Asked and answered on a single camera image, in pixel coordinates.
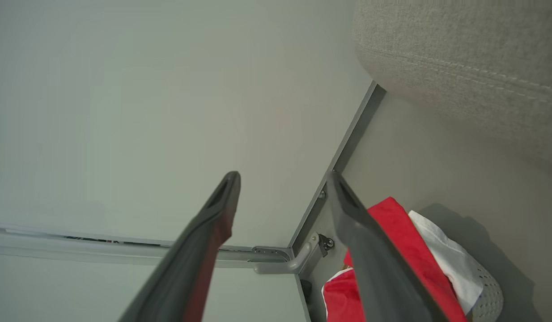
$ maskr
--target seam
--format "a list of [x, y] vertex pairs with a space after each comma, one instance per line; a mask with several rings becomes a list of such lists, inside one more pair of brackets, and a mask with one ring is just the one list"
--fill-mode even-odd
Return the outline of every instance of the seam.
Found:
[[439, 63], [445, 63], [445, 64], [448, 64], [450, 66], [458, 66], [458, 67], [461, 67], [461, 68], [464, 68], [464, 69], [469, 69], [469, 70], [473, 70], [473, 71], [477, 71], [477, 72], [480, 72], [480, 73], [485, 73], [485, 74], [490, 74], [490, 75], [495, 75], [495, 76], [499, 76], [499, 77], [503, 77], [505, 79], [509, 79], [509, 80], [514, 80], [514, 81], [518, 81], [518, 82], [521, 82], [523, 84], [528, 84], [528, 85], [531, 85], [531, 86], [535, 86], [535, 87], [539, 87], [539, 88], [546, 88], [548, 90], [552, 90], [552, 87], [550, 86], [546, 86], [546, 85], [540, 85], [536, 82], [531, 82], [531, 81], [527, 81], [527, 80], [524, 80], [524, 79], [518, 79], [516, 77], [512, 77], [512, 76], [507, 76], [505, 74], [500, 74], [500, 73], [496, 73], [496, 72], [492, 72], [492, 71], [487, 71], [485, 69], [480, 69], [480, 68], [475, 68], [475, 67], [470, 67], [470, 66], [467, 66], [467, 65], [462, 65], [462, 64], [459, 64], [459, 63], [451, 63], [449, 61], [444, 61], [442, 59], [432, 59], [432, 58], [429, 58], [429, 57], [423, 57], [423, 56], [420, 56], [420, 55], [414, 55], [412, 53], [403, 53], [401, 51], [389, 51], [387, 49], [379, 49], [379, 48], [375, 48], [375, 47], [371, 47], [370, 48], [370, 51], [384, 51], [386, 53], [395, 53], [395, 54], [400, 54], [400, 55], [411, 55], [411, 56], [414, 56], [414, 57], [417, 57], [417, 58], [421, 58], [421, 59], [428, 59], [428, 60], [431, 60], [431, 61], [436, 61], [436, 62], [439, 62]]
[[496, 89], [499, 89], [499, 90], [503, 90], [503, 91], [505, 91], [505, 92], [507, 92], [507, 93], [517, 94], [518, 96], [526, 97], [526, 98], [528, 98], [529, 100], [538, 100], [539, 102], [543, 102], [543, 103], [552, 105], [552, 102], [550, 102], [550, 101], [548, 101], [548, 100], [541, 100], [541, 99], [536, 98], [536, 97], [534, 97], [534, 96], [528, 96], [528, 95], [525, 95], [525, 94], [522, 94], [522, 93], [515, 92], [514, 90], [505, 89], [504, 87], [500, 87], [500, 86], [492, 85], [492, 84], [489, 84], [489, 83], [486, 83], [486, 82], [482, 82], [482, 81], [470, 79], [469, 77], [464, 77], [464, 76], [461, 76], [461, 75], [457, 75], [457, 74], [454, 74], [454, 73], [450, 73], [450, 72], [447, 72], [447, 71], [443, 71], [443, 70], [441, 70], [441, 69], [437, 69], [437, 68], [433, 68], [433, 67], [428, 67], [428, 66], [425, 66], [425, 65], [421, 65], [421, 64], [419, 64], [419, 63], [411, 63], [411, 62], [409, 62], [409, 61], [404, 61], [404, 60], [401, 60], [401, 59], [395, 59], [395, 58], [389, 57], [389, 56], [387, 56], [387, 55], [378, 55], [378, 56], [379, 56], [379, 57], [386, 58], [386, 59], [392, 59], [392, 60], [395, 60], [395, 61], [400, 61], [400, 62], [402, 62], [402, 63], [407, 63], [407, 64], [416, 65], [416, 66], [419, 66], [419, 67], [431, 69], [432, 71], [445, 73], [445, 74], [448, 74], [448, 75], [452, 75], [452, 76], [458, 77], [458, 78], [460, 78], [460, 79], [466, 79], [466, 80], [474, 81], [474, 82], [476, 82], [476, 83], [478, 83], [478, 84], [482, 84], [482, 85], [489, 86], [489, 87], [491, 87], [491, 88], [496, 88]]

